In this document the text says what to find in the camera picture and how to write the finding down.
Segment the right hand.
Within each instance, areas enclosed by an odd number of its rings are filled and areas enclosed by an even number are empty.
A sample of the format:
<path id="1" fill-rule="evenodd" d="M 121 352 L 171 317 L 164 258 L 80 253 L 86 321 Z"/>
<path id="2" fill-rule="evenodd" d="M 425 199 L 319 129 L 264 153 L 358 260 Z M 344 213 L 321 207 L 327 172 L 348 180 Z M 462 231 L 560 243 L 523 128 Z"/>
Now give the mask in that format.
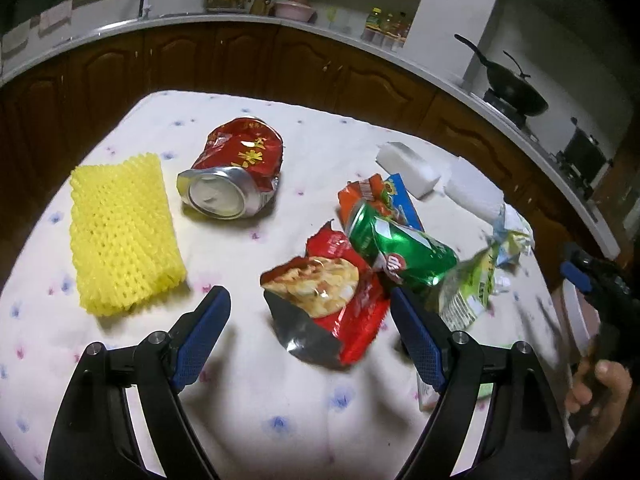
<path id="1" fill-rule="evenodd" d="M 586 435 L 578 444 L 576 462 L 585 468 L 592 464 L 610 443 L 616 433 L 629 398 L 631 376 L 622 364 L 600 360 L 596 364 L 583 358 L 573 383 L 565 397 L 565 407 L 570 414 L 577 414 L 591 406 Z"/>

